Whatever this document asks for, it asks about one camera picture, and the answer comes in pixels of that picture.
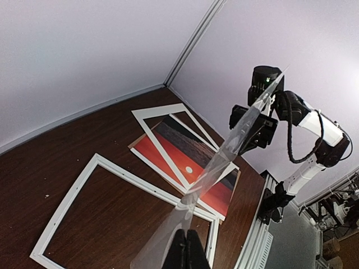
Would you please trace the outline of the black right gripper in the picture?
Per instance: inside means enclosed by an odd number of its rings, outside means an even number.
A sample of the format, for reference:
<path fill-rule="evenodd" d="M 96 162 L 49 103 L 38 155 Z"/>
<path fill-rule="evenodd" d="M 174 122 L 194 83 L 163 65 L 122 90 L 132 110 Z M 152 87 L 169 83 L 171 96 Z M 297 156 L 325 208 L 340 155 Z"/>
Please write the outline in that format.
<path fill-rule="evenodd" d="M 247 108 L 240 105 L 235 105 L 232 108 L 232 113 L 229 118 L 229 129 L 233 129 L 235 127 L 247 110 Z M 257 147 L 265 149 L 271 144 L 277 126 L 278 120 L 264 114 L 260 114 L 244 140 L 239 150 L 239 154 L 244 154 Z"/>

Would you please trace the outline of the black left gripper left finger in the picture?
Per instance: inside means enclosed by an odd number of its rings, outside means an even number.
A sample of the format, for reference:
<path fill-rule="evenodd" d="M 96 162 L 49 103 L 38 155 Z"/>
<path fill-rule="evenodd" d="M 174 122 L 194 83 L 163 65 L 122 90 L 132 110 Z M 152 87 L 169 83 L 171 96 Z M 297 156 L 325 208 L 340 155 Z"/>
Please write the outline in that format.
<path fill-rule="evenodd" d="M 186 268 L 187 240 L 183 229 L 178 229 L 174 234 L 172 243 L 165 257 L 162 269 Z"/>

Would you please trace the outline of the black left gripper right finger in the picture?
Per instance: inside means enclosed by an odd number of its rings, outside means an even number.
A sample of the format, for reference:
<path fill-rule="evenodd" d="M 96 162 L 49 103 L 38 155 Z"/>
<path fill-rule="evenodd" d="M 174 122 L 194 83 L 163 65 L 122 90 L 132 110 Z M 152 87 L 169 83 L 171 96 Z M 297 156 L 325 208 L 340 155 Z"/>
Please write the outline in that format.
<path fill-rule="evenodd" d="M 197 231 L 188 230 L 186 240 L 186 268 L 210 269 Z"/>

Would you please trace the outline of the clear acrylic sheet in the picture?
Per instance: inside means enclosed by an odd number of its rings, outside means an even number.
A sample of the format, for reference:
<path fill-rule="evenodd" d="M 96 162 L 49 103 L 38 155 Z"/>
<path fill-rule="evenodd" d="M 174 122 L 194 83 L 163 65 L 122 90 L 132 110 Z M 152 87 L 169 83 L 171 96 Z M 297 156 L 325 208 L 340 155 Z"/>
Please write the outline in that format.
<path fill-rule="evenodd" d="M 162 268 L 176 231 L 183 229 L 187 238 L 187 231 L 191 230 L 194 208 L 199 198 L 213 186 L 216 181 L 215 177 L 221 175 L 227 165 L 237 157 L 251 127 L 264 106 L 270 104 L 271 96 L 283 77 L 284 72 L 248 108 L 197 178 L 195 184 L 181 198 L 140 253 L 131 261 L 131 268 Z"/>

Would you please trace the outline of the white mat board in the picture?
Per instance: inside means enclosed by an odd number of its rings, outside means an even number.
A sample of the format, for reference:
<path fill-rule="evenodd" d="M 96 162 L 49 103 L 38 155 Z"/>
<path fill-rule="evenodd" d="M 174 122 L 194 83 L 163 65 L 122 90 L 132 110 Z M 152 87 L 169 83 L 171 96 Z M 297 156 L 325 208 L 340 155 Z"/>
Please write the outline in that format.
<path fill-rule="evenodd" d="M 204 140 L 194 131 L 188 130 L 195 135 L 201 142 L 209 146 L 212 150 L 217 152 L 219 150 L 219 146 L 217 143 L 212 139 L 212 137 L 207 133 L 207 131 L 202 127 L 202 125 L 198 122 L 198 120 L 191 114 L 191 112 L 187 109 L 187 107 L 183 103 L 178 104 L 171 104 L 171 105 L 164 105 L 164 106 L 156 106 L 152 108 L 145 108 L 145 109 L 137 109 L 131 111 L 136 120 L 138 121 L 141 128 L 144 130 L 150 141 L 156 147 L 164 161 L 170 167 L 171 171 L 174 172 L 176 178 L 179 180 L 180 183 L 177 183 L 173 178 L 166 176 L 165 179 L 170 182 L 172 186 L 174 186 L 180 193 L 185 194 L 192 184 L 189 184 L 186 180 L 185 176 L 180 172 L 179 168 L 175 165 L 173 160 L 170 158 L 166 150 L 160 144 L 159 140 L 153 134 L 152 130 L 148 127 L 145 123 L 145 119 L 167 116 L 169 115 L 171 118 L 176 120 L 178 123 L 182 124 L 184 127 L 187 127 L 183 122 L 177 119 L 174 114 L 185 112 L 189 118 L 194 122 L 194 124 L 198 127 L 198 129 L 202 132 L 202 134 L 208 139 L 208 141 Z"/>

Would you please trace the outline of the white picture frame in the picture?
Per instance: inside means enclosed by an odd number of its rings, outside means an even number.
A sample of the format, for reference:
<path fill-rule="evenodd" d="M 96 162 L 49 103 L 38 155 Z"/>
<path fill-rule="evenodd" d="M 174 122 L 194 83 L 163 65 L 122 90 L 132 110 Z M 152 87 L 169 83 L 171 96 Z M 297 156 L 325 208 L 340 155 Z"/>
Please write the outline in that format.
<path fill-rule="evenodd" d="M 121 168 L 120 166 L 116 165 L 115 163 L 109 161 L 105 157 L 94 154 L 93 157 L 90 159 L 88 164 L 85 166 L 83 171 L 77 177 L 75 182 L 73 183 L 72 187 L 66 193 L 65 197 L 63 198 L 62 202 L 56 209 L 55 213 L 51 217 L 49 223 L 46 225 L 45 229 L 43 230 L 39 240 L 37 241 L 34 249 L 30 254 L 30 258 L 33 259 L 35 262 L 43 266 L 44 268 L 62 268 L 61 265 L 55 263 L 50 258 L 44 255 L 44 252 L 50 243 L 54 233 L 56 232 L 57 228 L 59 227 L 61 221 L 63 220 L 64 216 L 66 215 L 68 209 L 71 207 L 72 203 L 76 199 L 77 195 L 80 193 L 82 187 L 87 182 L 88 178 L 91 176 L 92 172 L 95 170 L 97 166 L 101 166 L 105 170 L 111 172 L 112 174 L 116 175 L 117 177 L 127 181 L 128 183 L 134 185 L 142 189 L 143 191 L 169 203 L 170 205 L 177 205 L 180 202 L 178 197 L 152 185 L 151 183 L 135 176 L 134 174 L 130 173 L 129 171 Z M 202 210 L 198 207 L 194 208 L 194 215 L 210 222 L 210 231 L 207 239 L 207 247 L 205 250 L 205 257 L 210 267 L 213 266 L 214 263 L 214 256 L 217 246 L 217 237 L 218 237 L 218 230 L 219 230 L 219 219 L 205 210 Z"/>

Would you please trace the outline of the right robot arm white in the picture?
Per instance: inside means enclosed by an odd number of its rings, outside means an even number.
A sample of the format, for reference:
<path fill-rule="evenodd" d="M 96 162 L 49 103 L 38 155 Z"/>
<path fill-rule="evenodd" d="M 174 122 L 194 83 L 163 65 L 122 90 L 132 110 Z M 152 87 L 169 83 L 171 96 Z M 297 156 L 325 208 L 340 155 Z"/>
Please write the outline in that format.
<path fill-rule="evenodd" d="M 287 122 L 287 152 L 290 162 L 300 167 L 287 179 L 281 181 L 275 189 L 276 196 L 293 199 L 300 189 L 321 171 L 345 160 L 344 153 L 352 146 L 349 135 L 337 122 L 327 118 L 320 110 L 308 105 L 292 91 L 277 92 L 270 107 L 277 119 L 271 115 L 260 114 L 245 139 L 240 154 L 257 147 L 266 148 L 273 140 L 279 121 Z M 292 130 L 300 127 L 317 136 L 310 152 L 302 158 L 293 156 Z"/>

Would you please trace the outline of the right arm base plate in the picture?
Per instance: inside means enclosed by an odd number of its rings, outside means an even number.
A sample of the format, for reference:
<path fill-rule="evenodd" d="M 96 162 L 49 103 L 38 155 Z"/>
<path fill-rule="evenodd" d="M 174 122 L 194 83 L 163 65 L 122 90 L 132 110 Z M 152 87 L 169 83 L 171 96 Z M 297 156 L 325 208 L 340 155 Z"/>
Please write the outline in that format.
<path fill-rule="evenodd" d="M 274 192 L 269 188 L 265 188 L 263 200 L 261 202 L 258 218 L 266 225 L 270 221 L 278 223 L 283 217 L 283 210 L 295 198 L 289 195 L 284 189 L 284 182 L 280 182 L 275 186 Z"/>

